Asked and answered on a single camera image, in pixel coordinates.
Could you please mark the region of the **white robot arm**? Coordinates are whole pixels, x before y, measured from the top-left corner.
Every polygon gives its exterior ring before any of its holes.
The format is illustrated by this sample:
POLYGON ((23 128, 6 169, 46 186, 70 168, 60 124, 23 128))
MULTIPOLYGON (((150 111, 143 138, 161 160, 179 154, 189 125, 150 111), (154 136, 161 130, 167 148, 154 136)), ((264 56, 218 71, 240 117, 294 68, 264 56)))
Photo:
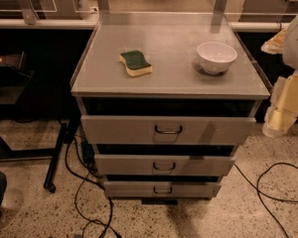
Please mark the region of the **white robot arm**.
POLYGON ((285 135, 298 118, 298 14, 286 29, 265 42, 261 50, 282 54, 283 63, 294 69, 287 78, 277 79, 265 114, 262 133, 276 138, 285 135))

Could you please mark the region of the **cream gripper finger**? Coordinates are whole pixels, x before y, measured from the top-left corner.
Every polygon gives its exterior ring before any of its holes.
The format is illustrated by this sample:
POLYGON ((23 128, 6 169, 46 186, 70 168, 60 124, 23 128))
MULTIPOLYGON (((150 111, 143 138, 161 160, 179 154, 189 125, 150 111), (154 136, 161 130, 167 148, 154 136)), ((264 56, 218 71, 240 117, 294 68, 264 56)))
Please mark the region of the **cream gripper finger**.
POLYGON ((279 77, 273 86, 262 133, 270 138, 285 135, 298 118, 298 70, 279 77))

